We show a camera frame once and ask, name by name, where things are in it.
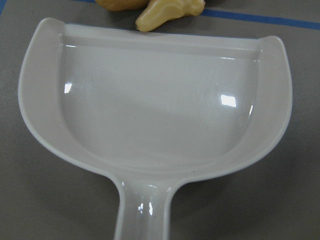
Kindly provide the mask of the beige plastic dustpan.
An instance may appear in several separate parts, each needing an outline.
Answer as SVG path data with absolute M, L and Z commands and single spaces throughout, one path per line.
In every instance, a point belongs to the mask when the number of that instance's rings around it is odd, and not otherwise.
M 266 156 L 292 112 L 276 36 L 142 33 L 45 18 L 27 48 L 18 102 L 50 152 L 110 179 L 117 240 L 166 240 L 175 192 Z

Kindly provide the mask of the tan toy ginger root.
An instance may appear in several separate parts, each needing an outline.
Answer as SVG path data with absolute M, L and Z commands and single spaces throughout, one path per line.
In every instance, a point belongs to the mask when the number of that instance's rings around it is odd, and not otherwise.
M 185 16 L 198 16 L 204 8 L 204 0 L 151 0 L 135 21 L 140 32 L 150 32 L 168 21 Z

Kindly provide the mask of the brown toy potato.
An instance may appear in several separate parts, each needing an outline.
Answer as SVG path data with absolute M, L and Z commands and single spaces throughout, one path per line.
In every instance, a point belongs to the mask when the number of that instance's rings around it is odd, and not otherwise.
M 148 5 L 149 0 L 95 0 L 104 9 L 112 12 L 138 10 Z

